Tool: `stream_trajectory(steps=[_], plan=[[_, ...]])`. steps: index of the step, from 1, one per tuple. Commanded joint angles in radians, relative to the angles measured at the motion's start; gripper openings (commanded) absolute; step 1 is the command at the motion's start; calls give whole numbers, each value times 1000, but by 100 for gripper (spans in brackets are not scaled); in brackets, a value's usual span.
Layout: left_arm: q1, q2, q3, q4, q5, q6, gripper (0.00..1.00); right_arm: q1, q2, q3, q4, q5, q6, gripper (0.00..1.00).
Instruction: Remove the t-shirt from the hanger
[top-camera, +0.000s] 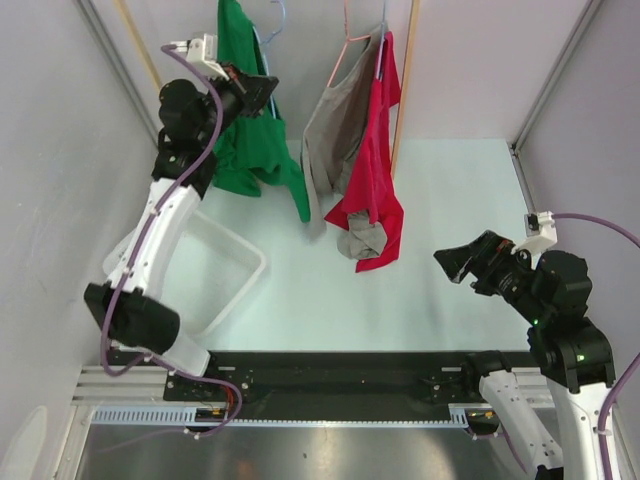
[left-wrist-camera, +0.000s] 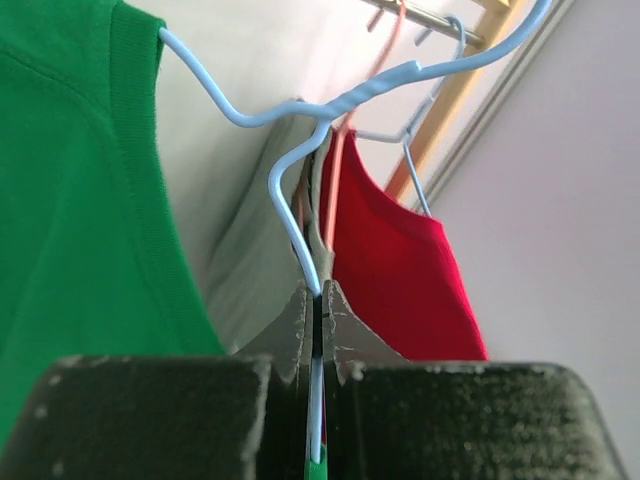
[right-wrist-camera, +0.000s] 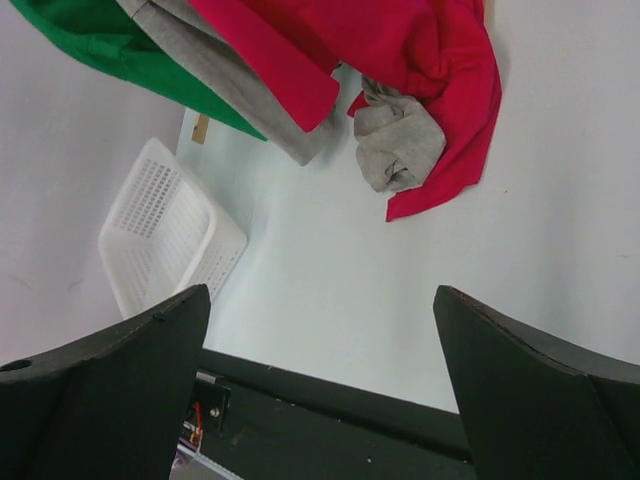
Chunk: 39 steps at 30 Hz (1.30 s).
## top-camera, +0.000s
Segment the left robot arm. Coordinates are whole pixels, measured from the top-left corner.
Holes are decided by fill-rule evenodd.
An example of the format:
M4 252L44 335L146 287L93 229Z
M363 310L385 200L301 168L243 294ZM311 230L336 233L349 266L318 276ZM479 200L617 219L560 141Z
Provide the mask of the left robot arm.
M260 114L278 84L231 64L159 92L162 128L141 218L105 260L103 283L89 284L84 301L112 344L187 375L197 398L214 397L221 376L199 339L229 318L264 276L267 260L253 244L199 210L219 161L213 143Z

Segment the green t shirt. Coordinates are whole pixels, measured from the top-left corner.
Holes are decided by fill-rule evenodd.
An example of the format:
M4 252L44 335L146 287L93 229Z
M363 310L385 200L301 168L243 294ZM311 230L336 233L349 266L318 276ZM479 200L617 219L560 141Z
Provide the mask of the green t shirt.
M220 1L217 8L217 58L241 71L265 75L253 22L237 1ZM311 220L304 175L286 145L286 124L273 99L255 117L240 117L217 140L218 166L212 185L239 195L259 197L261 182L284 186L295 203L300 221Z

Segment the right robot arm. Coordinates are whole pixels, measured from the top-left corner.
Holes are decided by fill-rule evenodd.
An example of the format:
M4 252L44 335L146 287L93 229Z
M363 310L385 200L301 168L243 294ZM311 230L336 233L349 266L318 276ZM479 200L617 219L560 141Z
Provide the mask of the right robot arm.
M618 479L621 476L610 408L615 368L606 336L587 317L592 289L584 259L555 249L553 227L542 227L519 245L487 230L472 242L438 250L448 279L498 296L530 325L527 342L556 410L555 439L521 392L505 354L471 354L461 376L463 393L486 401L529 479Z

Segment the red t shirt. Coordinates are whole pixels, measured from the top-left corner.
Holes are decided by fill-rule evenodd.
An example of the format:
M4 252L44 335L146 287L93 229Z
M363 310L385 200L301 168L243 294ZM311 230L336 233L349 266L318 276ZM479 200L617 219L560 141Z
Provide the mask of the red t shirt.
M357 273L383 268L400 255L404 210L391 174L390 110L401 99L394 34L386 32L382 80L371 84L368 124L346 193L325 215L342 229L340 250Z

